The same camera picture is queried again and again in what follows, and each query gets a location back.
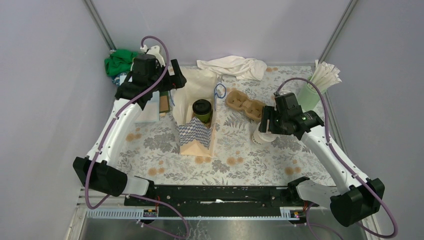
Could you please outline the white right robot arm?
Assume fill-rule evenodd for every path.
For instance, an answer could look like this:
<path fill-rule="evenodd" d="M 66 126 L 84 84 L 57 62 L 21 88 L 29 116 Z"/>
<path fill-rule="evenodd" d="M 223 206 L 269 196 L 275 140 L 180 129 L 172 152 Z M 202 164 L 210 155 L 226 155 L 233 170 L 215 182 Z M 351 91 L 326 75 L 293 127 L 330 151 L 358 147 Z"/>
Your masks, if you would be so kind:
<path fill-rule="evenodd" d="M 295 136 L 318 158 L 333 179 L 336 189 L 301 177 L 289 184 L 287 201 L 299 206 L 304 201 L 330 209 L 334 218 L 349 227 L 377 213 L 378 199 L 385 192 L 379 178 L 370 179 L 358 169 L 337 144 L 329 146 L 332 137 L 316 112 L 304 112 L 294 93 L 277 94 L 275 106 L 264 106 L 259 132 Z"/>

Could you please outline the green paper coffee cup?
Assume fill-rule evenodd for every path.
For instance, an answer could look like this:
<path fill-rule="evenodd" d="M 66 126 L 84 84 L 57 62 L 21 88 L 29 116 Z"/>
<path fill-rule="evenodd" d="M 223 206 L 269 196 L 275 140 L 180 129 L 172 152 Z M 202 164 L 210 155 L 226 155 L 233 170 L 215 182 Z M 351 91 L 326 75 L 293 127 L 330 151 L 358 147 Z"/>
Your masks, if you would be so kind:
<path fill-rule="evenodd" d="M 199 119 L 203 124 L 207 125 L 211 122 L 212 119 L 212 111 L 209 111 L 205 114 L 193 113 L 193 117 Z"/>

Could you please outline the black coffee lid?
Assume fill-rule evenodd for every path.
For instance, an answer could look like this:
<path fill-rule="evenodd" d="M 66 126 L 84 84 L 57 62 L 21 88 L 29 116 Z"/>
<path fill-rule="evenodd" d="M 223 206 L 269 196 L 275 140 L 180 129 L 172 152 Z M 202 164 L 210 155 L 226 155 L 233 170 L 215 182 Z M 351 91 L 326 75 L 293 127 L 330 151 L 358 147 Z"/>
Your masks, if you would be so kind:
<path fill-rule="evenodd" d="M 192 105 L 193 113 L 206 114 L 212 111 L 212 104 L 206 99 L 198 99 Z"/>

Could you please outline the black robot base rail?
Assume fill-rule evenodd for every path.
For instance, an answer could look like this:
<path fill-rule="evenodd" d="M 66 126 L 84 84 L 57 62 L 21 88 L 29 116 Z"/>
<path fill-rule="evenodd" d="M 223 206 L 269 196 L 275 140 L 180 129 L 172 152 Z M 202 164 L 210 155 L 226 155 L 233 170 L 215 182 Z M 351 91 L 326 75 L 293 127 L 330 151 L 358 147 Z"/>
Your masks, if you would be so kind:
<path fill-rule="evenodd" d="M 126 207 L 152 207 L 160 217 L 176 217 L 167 206 L 171 205 L 185 218 L 189 217 L 280 217 L 281 208 L 303 213 L 311 204 L 295 193 L 293 186 L 242 186 L 242 185 L 167 185 L 151 184 L 148 201 L 130 196 Z"/>

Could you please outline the white paper coffee cup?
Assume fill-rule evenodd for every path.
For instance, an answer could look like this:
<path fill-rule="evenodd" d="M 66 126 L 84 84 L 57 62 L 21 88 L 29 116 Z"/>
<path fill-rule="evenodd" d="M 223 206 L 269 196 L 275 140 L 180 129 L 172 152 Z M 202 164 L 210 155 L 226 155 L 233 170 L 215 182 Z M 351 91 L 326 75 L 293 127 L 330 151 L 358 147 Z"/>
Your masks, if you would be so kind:
<path fill-rule="evenodd" d="M 269 132 L 260 132 L 259 128 L 256 128 L 251 135 L 251 140 L 257 145 L 267 144 L 273 142 L 277 138 L 277 135 Z"/>

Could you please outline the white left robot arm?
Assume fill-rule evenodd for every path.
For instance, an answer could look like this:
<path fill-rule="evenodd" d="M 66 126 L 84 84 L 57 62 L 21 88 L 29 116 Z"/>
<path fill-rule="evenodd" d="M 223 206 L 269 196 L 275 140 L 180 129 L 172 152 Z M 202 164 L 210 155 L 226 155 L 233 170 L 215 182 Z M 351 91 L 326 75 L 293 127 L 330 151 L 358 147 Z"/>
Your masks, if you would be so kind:
<path fill-rule="evenodd" d="M 140 54 L 133 59 L 132 70 L 117 88 L 112 112 L 100 137 L 85 157 L 76 157 L 73 162 L 83 185 L 89 179 L 91 190 L 114 197 L 133 194 L 144 206 L 154 202 L 155 192 L 149 188 L 151 181 L 129 176 L 116 167 L 130 128 L 153 94 L 185 86 L 187 80 L 177 59 L 172 59 L 170 64 L 173 74 L 169 74 L 154 55 Z"/>

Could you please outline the blue checkered paper bag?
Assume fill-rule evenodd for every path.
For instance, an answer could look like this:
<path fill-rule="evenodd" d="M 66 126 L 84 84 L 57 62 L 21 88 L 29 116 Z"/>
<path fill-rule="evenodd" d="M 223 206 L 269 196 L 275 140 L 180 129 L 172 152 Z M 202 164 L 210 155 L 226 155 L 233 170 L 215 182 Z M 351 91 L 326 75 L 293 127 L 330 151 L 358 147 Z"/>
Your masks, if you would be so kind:
<path fill-rule="evenodd" d="M 197 68 L 183 68 L 185 86 L 172 94 L 172 116 L 176 122 L 181 155 L 212 157 L 220 111 L 227 95 L 222 76 Z"/>

